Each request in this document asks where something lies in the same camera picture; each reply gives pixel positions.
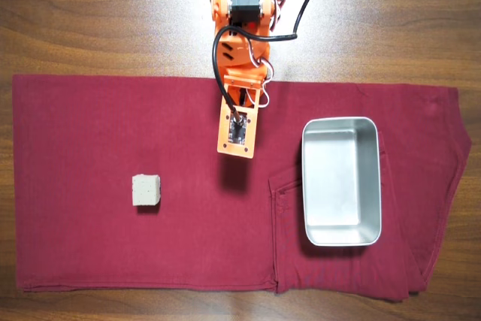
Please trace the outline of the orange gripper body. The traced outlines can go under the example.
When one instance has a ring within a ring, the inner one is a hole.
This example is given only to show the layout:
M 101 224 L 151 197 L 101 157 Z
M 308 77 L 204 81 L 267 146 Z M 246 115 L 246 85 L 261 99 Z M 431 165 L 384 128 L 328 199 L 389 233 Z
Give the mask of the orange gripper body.
M 228 94 L 236 105 L 253 108 L 256 98 L 256 90 L 260 90 L 260 98 L 265 97 L 265 103 L 260 108 L 266 108 L 270 98 L 265 90 L 271 81 L 271 69 L 261 66 L 257 69 L 248 68 L 225 68 L 222 70 L 224 83 L 228 84 Z

